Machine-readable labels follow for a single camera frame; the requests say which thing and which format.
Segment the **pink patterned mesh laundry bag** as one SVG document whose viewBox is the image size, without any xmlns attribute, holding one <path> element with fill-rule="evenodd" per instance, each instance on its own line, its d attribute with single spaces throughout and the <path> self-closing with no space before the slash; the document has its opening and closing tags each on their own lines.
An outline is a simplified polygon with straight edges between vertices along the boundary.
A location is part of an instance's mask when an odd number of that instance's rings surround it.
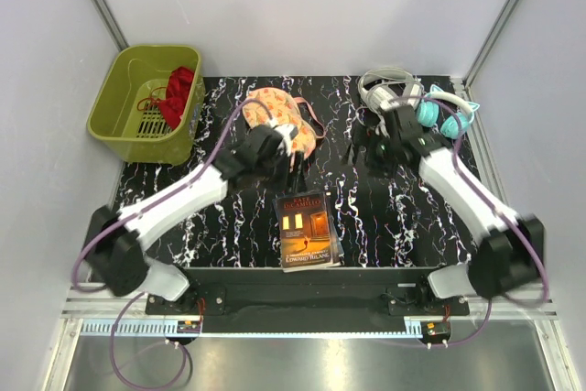
<svg viewBox="0 0 586 391">
<path fill-rule="evenodd" d="M 278 88 L 264 87 L 252 90 L 244 102 L 242 113 L 250 128 L 269 122 L 266 111 L 257 102 L 263 103 L 280 125 L 294 125 L 298 134 L 292 140 L 292 150 L 302 152 L 305 159 L 309 159 L 318 142 L 326 135 L 324 125 L 303 97 L 294 97 Z"/>
</svg>

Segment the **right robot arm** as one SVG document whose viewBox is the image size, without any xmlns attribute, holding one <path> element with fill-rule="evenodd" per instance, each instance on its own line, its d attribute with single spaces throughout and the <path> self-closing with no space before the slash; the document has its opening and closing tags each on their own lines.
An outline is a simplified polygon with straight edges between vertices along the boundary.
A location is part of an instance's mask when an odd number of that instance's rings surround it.
<svg viewBox="0 0 586 391">
<path fill-rule="evenodd" d="M 456 146 L 424 128 L 411 106 L 354 122 L 344 159 L 354 164 L 360 154 L 377 177 L 392 178 L 400 167 L 416 172 L 451 206 L 477 244 L 468 263 L 428 274 L 415 294 L 421 311 L 436 314 L 453 297 L 507 298 L 534 281 L 542 284 L 540 298 L 517 303 L 537 307 L 548 300 L 544 224 L 535 216 L 521 217 L 494 196 L 463 165 Z"/>
</svg>

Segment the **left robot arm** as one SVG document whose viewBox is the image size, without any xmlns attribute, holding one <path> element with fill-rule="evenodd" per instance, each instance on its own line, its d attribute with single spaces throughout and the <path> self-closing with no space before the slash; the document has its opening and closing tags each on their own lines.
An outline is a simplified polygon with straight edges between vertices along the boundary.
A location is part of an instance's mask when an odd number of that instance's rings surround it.
<svg viewBox="0 0 586 391">
<path fill-rule="evenodd" d="M 90 219 L 83 261 L 116 297 L 146 293 L 179 314 L 198 308 L 198 283 L 186 270 L 147 256 L 162 235 L 193 213 L 256 183 L 288 189 L 303 159 L 294 149 L 293 124 L 258 125 L 245 140 L 216 148 L 191 173 L 119 211 L 104 205 Z"/>
</svg>

